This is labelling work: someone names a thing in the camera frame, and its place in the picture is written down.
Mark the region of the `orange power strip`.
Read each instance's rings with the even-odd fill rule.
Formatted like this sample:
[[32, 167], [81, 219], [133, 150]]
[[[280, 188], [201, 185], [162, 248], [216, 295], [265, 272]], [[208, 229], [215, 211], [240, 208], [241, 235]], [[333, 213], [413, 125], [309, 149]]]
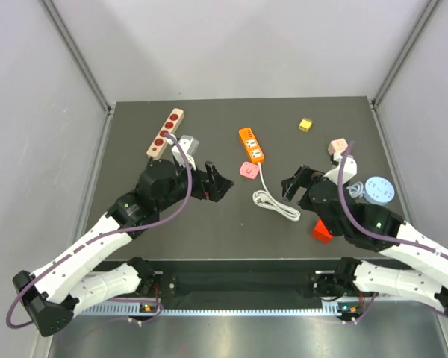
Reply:
[[262, 163], [265, 156], [252, 129], [250, 127], [241, 128], [238, 133], [250, 161], [254, 164]]

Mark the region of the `red plug adapter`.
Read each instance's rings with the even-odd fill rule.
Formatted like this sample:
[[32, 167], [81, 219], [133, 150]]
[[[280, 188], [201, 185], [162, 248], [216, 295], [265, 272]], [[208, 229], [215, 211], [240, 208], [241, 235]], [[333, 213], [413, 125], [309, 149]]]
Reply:
[[329, 244], [333, 239], [332, 234], [328, 231], [320, 219], [311, 231], [311, 236], [323, 244]]

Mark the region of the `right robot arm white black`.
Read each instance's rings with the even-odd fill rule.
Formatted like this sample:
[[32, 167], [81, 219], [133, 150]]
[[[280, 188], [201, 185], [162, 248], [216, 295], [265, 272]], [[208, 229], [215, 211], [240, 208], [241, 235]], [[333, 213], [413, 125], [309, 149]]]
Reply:
[[316, 213], [332, 236], [407, 266], [394, 269], [343, 257], [333, 274], [315, 279], [315, 293], [338, 298], [360, 292], [399, 296], [448, 318], [448, 249], [388, 208], [357, 202], [347, 189], [308, 166], [300, 166], [281, 187], [286, 201], [305, 189], [298, 205]]

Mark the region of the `yellow cube charger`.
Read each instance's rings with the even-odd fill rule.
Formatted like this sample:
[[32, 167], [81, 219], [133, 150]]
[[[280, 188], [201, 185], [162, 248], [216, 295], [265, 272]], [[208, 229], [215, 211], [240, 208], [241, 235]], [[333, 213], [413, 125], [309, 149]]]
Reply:
[[299, 129], [304, 132], [308, 132], [311, 129], [313, 122], [310, 119], [302, 119], [299, 123]]

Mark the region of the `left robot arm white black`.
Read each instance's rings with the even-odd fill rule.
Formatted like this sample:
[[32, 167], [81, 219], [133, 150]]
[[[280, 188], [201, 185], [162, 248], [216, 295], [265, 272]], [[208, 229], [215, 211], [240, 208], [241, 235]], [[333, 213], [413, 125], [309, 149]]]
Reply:
[[110, 271], [93, 269], [144, 231], [162, 225], [160, 214], [189, 198], [218, 202], [233, 187], [216, 166], [180, 166], [153, 160], [137, 185], [120, 196], [95, 225], [59, 257], [33, 272], [13, 279], [16, 304], [21, 304], [43, 337], [53, 336], [88, 308], [121, 295], [148, 295], [156, 285], [155, 272], [141, 257], [133, 257]]

